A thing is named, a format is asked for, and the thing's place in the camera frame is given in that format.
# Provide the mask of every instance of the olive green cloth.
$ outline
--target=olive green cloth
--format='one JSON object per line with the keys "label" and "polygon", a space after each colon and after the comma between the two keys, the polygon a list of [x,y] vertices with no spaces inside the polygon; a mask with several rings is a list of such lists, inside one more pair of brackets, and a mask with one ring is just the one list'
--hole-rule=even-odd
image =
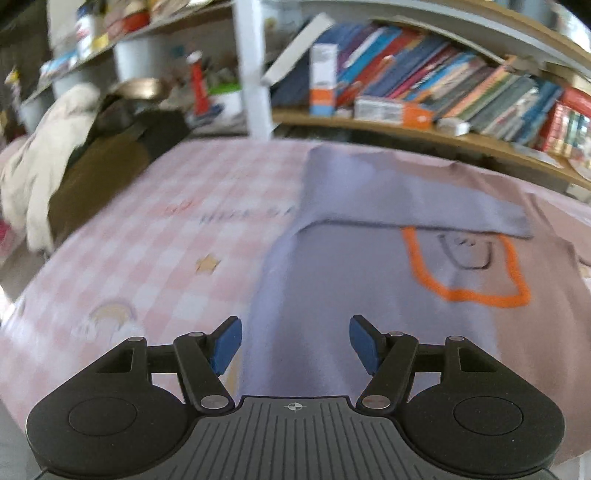
{"label": "olive green cloth", "polygon": [[95,139],[64,175],[49,201],[55,246],[125,190],[150,164],[148,150],[132,135]]}

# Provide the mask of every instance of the plastic container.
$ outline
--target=plastic container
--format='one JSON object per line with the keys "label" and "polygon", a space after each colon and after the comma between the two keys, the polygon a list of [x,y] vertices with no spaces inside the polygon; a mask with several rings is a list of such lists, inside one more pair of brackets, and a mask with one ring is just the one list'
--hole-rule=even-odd
{"label": "plastic container", "polygon": [[105,33],[103,16],[96,1],[87,1],[76,12],[76,43],[81,60],[88,58],[96,50],[95,42]]}
{"label": "plastic container", "polygon": [[203,53],[194,51],[187,57],[187,63],[191,65],[191,76],[193,78],[193,92],[195,94],[195,115],[203,115],[209,111],[209,100],[207,99],[207,87],[202,70]]}
{"label": "plastic container", "polygon": [[219,119],[230,120],[240,115],[243,110],[242,91],[240,85],[226,84],[209,90],[209,98],[214,105],[222,105],[223,110]]}

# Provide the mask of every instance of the pink checkered bedsheet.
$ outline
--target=pink checkered bedsheet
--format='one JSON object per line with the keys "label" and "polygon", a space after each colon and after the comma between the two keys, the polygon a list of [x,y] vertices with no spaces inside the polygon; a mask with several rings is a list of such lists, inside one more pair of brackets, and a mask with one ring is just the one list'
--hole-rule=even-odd
{"label": "pink checkered bedsheet", "polygon": [[[127,337],[170,343],[187,332],[210,332],[230,315],[244,317],[262,258],[293,217],[315,145],[183,143],[72,235],[27,287],[0,335],[0,397],[18,424],[36,402]],[[520,183],[591,220],[588,207]],[[208,255],[219,265],[197,272]],[[230,372],[230,391],[235,381]],[[178,392],[169,376],[155,382]]]}

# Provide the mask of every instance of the red bottle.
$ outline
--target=red bottle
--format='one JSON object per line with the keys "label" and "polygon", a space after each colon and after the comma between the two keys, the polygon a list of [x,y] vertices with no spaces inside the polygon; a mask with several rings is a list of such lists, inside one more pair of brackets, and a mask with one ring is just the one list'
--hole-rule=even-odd
{"label": "red bottle", "polygon": [[195,93],[195,115],[203,115],[209,112],[209,100],[207,99],[207,88],[201,68],[203,53],[194,51],[187,57],[187,63],[191,65],[193,76],[193,92]]}

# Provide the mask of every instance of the bookshelf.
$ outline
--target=bookshelf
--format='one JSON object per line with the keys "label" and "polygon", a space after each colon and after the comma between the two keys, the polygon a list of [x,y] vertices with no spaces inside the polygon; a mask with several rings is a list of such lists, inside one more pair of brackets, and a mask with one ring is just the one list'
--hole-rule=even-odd
{"label": "bookshelf", "polygon": [[[275,0],[293,2],[293,0]],[[325,11],[337,20],[405,15],[458,33],[498,54],[553,61],[591,77],[591,54],[571,39],[492,0],[298,0],[305,15]]]}
{"label": "bookshelf", "polygon": [[301,6],[305,17],[326,12],[339,22],[404,15],[457,33],[501,56],[513,53],[539,64],[550,61],[591,77],[591,53],[536,20],[494,1],[241,0],[234,7],[234,23],[249,132],[257,139],[271,138],[273,130],[268,89],[260,81],[265,71],[262,6],[281,4]]}
{"label": "bookshelf", "polygon": [[232,18],[232,1],[222,0],[215,4],[206,5],[205,7],[192,7],[184,9],[176,14],[172,14],[169,17],[162,18],[152,22],[144,28],[140,28],[135,32],[132,32],[121,39],[109,43],[105,48],[94,52],[88,58],[76,63],[70,70],[56,76],[50,82],[44,83],[39,86],[26,100],[23,101],[24,105],[32,102],[35,98],[41,95],[47,90],[53,83],[71,75],[74,72],[89,67],[92,65],[99,64],[102,62],[106,54],[113,53],[117,55],[117,45],[123,44],[126,41],[131,41],[137,38],[146,37],[148,35],[164,34],[168,35],[173,32],[184,30],[186,28],[194,28],[203,24],[218,22],[221,20],[229,20]]}
{"label": "bookshelf", "polygon": [[467,134],[460,137],[450,137],[449,135],[444,135],[436,130],[414,130],[350,118],[311,116],[308,115],[306,111],[292,109],[274,109],[272,117],[273,121],[278,124],[364,130],[398,137],[415,138],[417,140],[428,141],[434,144],[462,148],[517,165],[531,167],[535,170],[545,172],[556,178],[566,180],[569,183],[574,183],[591,190],[591,181],[584,179],[576,173],[565,158],[556,158],[556,160],[563,166],[563,168],[557,168],[535,158],[517,153],[511,144],[507,142],[485,137],[484,135]]}

